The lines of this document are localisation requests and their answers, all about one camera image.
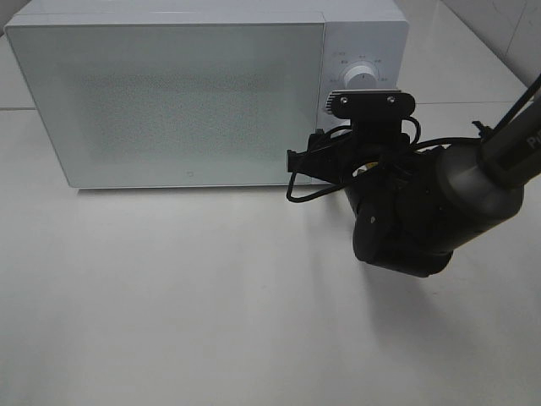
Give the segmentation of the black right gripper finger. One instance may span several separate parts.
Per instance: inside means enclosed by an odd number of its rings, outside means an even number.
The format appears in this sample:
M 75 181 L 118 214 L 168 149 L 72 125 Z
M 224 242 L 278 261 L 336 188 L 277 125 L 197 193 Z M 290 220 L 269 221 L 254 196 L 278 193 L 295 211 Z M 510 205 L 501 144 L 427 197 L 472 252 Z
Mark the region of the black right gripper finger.
M 330 146 L 331 137 L 327 133 L 312 133 L 305 151 L 287 150 L 287 171 L 312 178 L 329 178 L 332 169 Z

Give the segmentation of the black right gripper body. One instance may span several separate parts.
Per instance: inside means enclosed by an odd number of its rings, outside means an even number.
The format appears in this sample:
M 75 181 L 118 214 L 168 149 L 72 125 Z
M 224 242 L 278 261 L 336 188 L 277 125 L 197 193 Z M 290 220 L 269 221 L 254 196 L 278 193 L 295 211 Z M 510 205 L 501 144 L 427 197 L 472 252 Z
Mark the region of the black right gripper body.
M 401 130 L 321 130 L 331 137 L 329 178 L 320 178 L 331 186 L 322 189 L 322 195 L 329 195 L 346 188 L 355 175 L 354 170 L 381 159 L 392 156 L 395 152 L 406 150 L 416 145 L 421 131 L 416 130 L 411 139 Z

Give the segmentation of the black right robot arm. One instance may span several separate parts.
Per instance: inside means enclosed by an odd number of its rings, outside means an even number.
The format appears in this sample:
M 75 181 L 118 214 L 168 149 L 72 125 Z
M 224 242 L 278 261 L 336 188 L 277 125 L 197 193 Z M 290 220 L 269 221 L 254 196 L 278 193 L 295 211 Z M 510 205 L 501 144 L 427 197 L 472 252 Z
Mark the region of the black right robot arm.
M 540 104 L 520 99 L 476 138 L 423 141 L 402 125 L 416 103 L 402 91 L 334 91 L 342 126 L 317 129 L 287 170 L 342 190 L 355 216 L 357 259 L 415 277 L 442 271 L 456 248 L 514 217 L 540 173 Z

